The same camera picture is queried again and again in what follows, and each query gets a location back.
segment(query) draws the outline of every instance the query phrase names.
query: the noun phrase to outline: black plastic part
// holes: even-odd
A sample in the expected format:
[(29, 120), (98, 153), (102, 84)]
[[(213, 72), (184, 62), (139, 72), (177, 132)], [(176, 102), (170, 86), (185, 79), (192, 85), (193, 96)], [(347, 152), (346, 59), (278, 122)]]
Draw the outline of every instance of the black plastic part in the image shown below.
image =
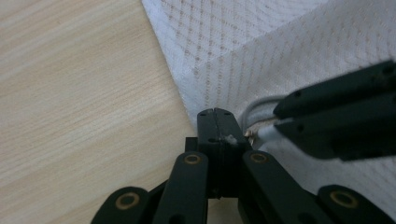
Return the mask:
[(275, 127), (299, 149), (344, 161), (396, 155), (396, 92), (388, 92)]
[(270, 154), (246, 152), (243, 164), (243, 191), (250, 192), (247, 200), (256, 201), (268, 223), (333, 223)]
[(205, 224), (207, 171), (206, 155), (185, 152), (178, 156), (152, 223)]
[[(118, 199), (122, 195), (134, 193), (138, 195), (138, 199), (130, 198), (129, 200), (137, 200), (137, 204), (129, 208), (117, 207)], [(102, 204), (99, 211), (92, 220), (92, 224), (142, 224), (145, 220), (146, 206), (149, 203), (149, 193), (144, 189), (128, 187), (119, 189), (112, 193)]]
[(238, 212), (244, 224), (267, 224), (265, 216), (260, 211), (260, 207), (255, 202), (238, 200)]
[(342, 186), (332, 185), (321, 188), (318, 192), (318, 204), (335, 223), (395, 223), (358, 192)]
[(143, 216), (143, 221), (141, 224), (148, 224), (152, 222), (152, 219), (155, 216), (155, 213), (158, 208), (158, 204), (160, 203), (161, 197), (163, 196), (163, 190), (166, 187), (167, 181), (161, 183), (161, 185), (157, 186), (155, 189), (152, 189), (148, 193), (148, 204), (145, 208), (145, 215)]
[(197, 137), (186, 137), (186, 145), (184, 151), (198, 151), (198, 138)]
[(198, 151), (209, 158), (208, 198), (237, 197), (235, 174), (251, 146), (233, 114), (215, 108), (202, 111), (198, 120)]
[(298, 118), (395, 89), (396, 63), (388, 61), (295, 91), (279, 102), (274, 114)]

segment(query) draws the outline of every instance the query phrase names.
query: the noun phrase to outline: white fabric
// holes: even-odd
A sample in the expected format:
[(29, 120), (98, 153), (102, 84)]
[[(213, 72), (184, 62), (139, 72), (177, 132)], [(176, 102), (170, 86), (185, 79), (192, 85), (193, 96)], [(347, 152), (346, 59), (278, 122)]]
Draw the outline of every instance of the white fabric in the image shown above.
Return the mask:
[[(143, 0), (143, 5), (193, 125), (204, 109), (221, 107), (238, 117), (258, 98), (396, 55), (394, 0)], [(396, 160), (336, 162), (337, 175), (346, 174), (339, 179), (326, 177), (331, 165), (304, 163), (310, 158), (289, 150), (278, 159), (304, 186), (315, 190), (339, 180), (366, 196), (371, 192), (370, 199), (396, 219)], [(374, 179), (365, 179), (363, 171)]]

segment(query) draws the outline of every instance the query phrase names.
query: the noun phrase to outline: light wood table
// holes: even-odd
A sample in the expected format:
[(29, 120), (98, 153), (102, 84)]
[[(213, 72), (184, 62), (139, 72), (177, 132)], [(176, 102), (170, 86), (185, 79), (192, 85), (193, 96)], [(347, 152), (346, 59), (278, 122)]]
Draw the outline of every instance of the light wood table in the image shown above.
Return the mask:
[(195, 132), (140, 1), (4, 1), (0, 20), (0, 223), (90, 223), (167, 179)]

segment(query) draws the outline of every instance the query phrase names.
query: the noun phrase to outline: wood grain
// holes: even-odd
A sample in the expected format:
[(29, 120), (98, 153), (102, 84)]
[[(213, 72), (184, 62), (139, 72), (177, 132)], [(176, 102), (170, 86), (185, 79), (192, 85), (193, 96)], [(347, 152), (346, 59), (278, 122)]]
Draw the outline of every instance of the wood grain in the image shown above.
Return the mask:
[[(0, 7), (0, 223), (89, 223), (195, 136), (139, 1)], [(235, 200), (208, 223), (240, 223)]]

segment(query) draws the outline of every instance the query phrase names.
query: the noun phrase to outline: gold screw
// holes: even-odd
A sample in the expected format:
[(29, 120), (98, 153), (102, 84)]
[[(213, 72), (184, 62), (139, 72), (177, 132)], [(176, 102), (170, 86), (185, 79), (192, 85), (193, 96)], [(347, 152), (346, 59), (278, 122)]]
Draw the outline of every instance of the gold screw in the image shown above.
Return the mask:
[(137, 206), (139, 201), (140, 197), (138, 194), (134, 192), (124, 193), (116, 200), (116, 207), (120, 210), (127, 210)]

